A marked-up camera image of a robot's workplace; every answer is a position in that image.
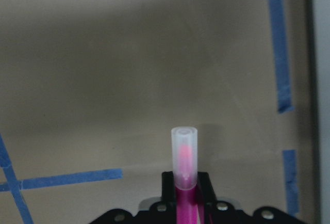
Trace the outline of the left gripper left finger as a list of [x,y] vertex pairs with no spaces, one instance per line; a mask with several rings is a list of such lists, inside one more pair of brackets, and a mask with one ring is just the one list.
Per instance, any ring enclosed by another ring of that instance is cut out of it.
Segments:
[[176,188],[174,174],[171,171],[161,174],[161,202],[176,210]]

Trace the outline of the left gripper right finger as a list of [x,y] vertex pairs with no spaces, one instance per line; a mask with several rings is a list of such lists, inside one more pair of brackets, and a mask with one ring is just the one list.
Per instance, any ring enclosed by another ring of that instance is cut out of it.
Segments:
[[200,209],[211,206],[216,201],[215,191],[213,189],[209,174],[207,172],[198,172],[197,174],[197,203]]

